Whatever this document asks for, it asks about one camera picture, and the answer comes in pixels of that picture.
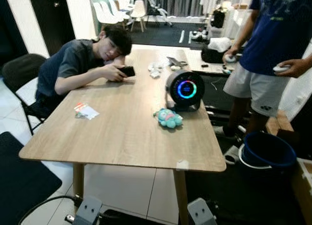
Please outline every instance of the white shorts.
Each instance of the white shorts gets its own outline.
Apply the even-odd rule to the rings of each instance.
[[[268,117],[276,117],[289,79],[252,73],[238,63],[223,90],[234,97],[251,98],[252,109],[255,112]]]

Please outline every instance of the blue octopus plush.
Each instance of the blue octopus plush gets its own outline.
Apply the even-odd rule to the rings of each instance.
[[[182,125],[182,117],[170,109],[161,108],[158,112],[154,113],[153,115],[157,116],[158,122],[162,126],[175,128],[176,126]]]

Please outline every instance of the dark gray shirt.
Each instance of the dark gray shirt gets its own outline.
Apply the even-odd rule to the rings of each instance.
[[[95,59],[92,44],[91,40],[73,40],[50,57],[40,67],[36,99],[45,96],[61,101],[66,95],[59,96],[54,90],[58,77],[80,75],[91,68],[103,66],[102,59]]]

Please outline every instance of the black phone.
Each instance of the black phone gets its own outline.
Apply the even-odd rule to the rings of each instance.
[[[128,77],[132,77],[132,76],[135,76],[135,75],[136,75],[133,66],[125,66],[125,67],[123,67],[123,68],[120,68],[119,70],[120,70],[121,72],[125,73],[126,76],[128,76]]]

